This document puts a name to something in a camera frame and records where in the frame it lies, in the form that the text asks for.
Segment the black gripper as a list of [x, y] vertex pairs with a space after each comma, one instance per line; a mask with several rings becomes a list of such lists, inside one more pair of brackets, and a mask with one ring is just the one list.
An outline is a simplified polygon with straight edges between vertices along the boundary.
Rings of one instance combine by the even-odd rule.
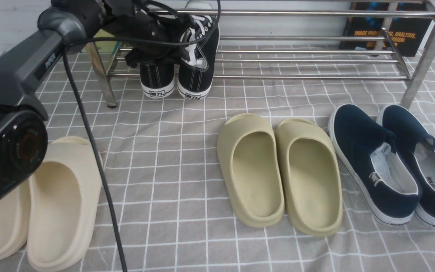
[[106, 0], [107, 16], [103, 30], [123, 38], [133, 47], [126, 58], [130, 67], [137, 64], [176, 64], [188, 57], [184, 46], [161, 45], [188, 42], [189, 29], [197, 26], [189, 14], [155, 0]]

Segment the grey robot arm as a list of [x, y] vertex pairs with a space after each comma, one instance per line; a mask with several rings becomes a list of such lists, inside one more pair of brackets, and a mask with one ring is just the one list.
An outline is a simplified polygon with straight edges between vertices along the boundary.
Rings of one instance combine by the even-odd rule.
[[41, 165], [48, 114], [37, 89], [63, 55], [101, 29], [150, 57], [163, 57], [190, 16], [153, 0], [52, 0], [37, 31], [0, 56], [0, 200]]

